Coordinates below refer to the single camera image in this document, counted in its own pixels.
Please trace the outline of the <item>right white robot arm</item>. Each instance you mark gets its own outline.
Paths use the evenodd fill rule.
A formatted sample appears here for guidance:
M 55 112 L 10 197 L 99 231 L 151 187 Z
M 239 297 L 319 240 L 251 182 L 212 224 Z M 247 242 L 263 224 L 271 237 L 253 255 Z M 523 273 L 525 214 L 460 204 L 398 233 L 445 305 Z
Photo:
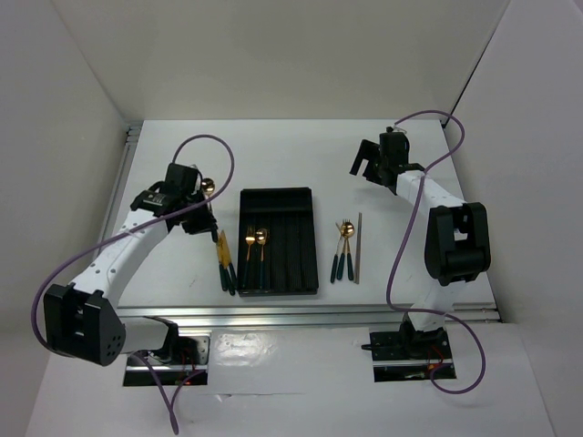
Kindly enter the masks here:
M 407 329 L 397 336 L 401 353 L 419 356 L 429 345 L 429 334 L 442 329 L 445 315 L 467 285 L 491 264 L 486 207 L 451 194 L 409 161 L 410 143 L 402 131 L 386 129 L 374 143 L 361 141 L 350 173 L 366 164 L 366 180 L 388 188 L 426 219 L 424 265 L 434 280 L 429 291 L 404 316 Z

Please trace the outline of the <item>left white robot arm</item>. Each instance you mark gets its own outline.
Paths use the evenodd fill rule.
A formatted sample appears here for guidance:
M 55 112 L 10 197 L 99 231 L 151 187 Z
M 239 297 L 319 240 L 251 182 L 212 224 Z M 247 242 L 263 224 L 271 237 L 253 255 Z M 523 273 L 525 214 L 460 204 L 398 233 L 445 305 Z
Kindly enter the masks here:
M 209 202 L 164 210 L 145 201 L 130 207 L 120 230 L 89 266 L 66 286 L 53 284 L 43 297 L 46 341 L 55 353 L 110 365 L 118 355 L 148 351 L 160 363 L 180 353 L 179 328 L 159 317 L 134 322 L 118 315 L 118 304 L 150 252 L 170 231 L 209 232 L 217 237 L 217 220 Z

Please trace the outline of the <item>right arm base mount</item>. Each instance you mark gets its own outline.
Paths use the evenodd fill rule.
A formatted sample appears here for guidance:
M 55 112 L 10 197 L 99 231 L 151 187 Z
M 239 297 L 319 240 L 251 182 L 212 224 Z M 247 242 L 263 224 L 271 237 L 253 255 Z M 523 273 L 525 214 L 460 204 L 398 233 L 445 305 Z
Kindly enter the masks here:
M 453 354 L 444 330 L 417 343 L 406 343 L 401 332 L 371 332 L 368 343 L 361 349 L 371 354 L 375 382 L 428 381 L 432 371 L 436 380 L 456 378 Z

